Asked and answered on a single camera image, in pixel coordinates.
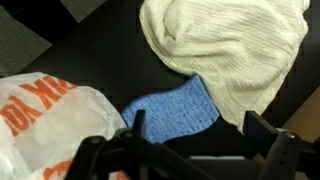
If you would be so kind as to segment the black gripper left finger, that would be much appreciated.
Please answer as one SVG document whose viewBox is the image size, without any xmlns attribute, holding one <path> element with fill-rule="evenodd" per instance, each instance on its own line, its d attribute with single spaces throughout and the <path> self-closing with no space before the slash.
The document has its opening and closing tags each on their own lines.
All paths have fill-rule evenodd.
<svg viewBox="0 0 320 180">
<path fill-rule="evenodd" d="M 123 172 L 129 180 L 214 180 L 204 170 L 163 144 L 145 138 L 145 111 L 136 112 L 133 126 L 102 136 L 85 138 L 64 180 L 108 180 Z"/>
</svg>

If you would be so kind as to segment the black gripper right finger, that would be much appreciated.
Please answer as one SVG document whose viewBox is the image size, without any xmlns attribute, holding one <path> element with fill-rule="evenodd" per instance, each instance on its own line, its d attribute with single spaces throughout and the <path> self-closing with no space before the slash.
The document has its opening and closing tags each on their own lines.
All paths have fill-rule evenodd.
<svg viewBox="0 0 320 180">
<path fill-rule="evenodd" d="M 320 180 L 320 140 L 302 140 L 292 131 L 279 131 L 255 111 L 246 111 L 243 133 L 265 158 L 259 180 L 295 180 L 297 172 Z"/>
</svg>

